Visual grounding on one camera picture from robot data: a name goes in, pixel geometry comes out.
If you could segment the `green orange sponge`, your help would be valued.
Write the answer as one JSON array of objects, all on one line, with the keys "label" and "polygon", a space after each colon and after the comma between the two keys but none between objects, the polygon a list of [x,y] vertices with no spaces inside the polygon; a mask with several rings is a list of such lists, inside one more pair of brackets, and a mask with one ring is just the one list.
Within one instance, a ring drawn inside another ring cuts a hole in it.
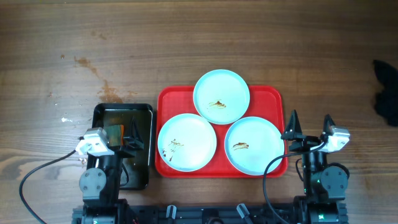
[{"label": "green orange sponge", "polygon": [[122,124],[105,127],[104,129],[109,138],[109,147],[124,145],[124,126]]}]

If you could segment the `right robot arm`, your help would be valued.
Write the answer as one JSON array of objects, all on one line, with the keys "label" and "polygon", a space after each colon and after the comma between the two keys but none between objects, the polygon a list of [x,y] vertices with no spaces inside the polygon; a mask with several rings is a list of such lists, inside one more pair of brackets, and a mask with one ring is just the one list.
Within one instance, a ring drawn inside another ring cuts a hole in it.
[{"label": "right robot arm", "polygon": [[305,195],[294,198],[289,223],[348,223],[343,201],[349,170],[337,162],[329,163],[327,155],[343,149],[349,138],[349,131],[337,126],[328,114],[319,137],[305,135],[297,112],[292,112],[281,139],[290,141],[289,151],[301,157]]}]

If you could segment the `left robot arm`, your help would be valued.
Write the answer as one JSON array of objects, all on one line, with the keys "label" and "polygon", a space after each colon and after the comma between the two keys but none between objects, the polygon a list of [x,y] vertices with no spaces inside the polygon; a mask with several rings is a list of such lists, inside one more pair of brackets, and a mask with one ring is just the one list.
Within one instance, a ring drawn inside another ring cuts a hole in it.
[{"label": "left robot arm", "polygon": [[119,124],[87,129],[80,138],[76,151],[89,158],[79,180],[84,205],[73,210],[72,223],[139,223],[127,200],[119,198],[121,175],[127,172],[123,159],[134,157],[136,151],[144,148],[134,118],[129,127],[128,135]]}]

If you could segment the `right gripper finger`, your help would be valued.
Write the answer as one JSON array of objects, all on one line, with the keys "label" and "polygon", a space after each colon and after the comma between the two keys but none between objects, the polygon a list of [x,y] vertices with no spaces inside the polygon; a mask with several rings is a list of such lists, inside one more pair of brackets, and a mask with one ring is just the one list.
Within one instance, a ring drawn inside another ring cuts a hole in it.
[{"label": "right gripper finger", "polygon": [[299,117],[296,110],[292,111],[289,122],[285,128],[284,134],[286,136],[301,136],[302,128],[299,122]]},{"label": "right gripper finger", "polygon": [[332,134],[332,129],[335,126],[335,123],[329,114],[326,114],[323,122],[323,131],[322,134]]}]

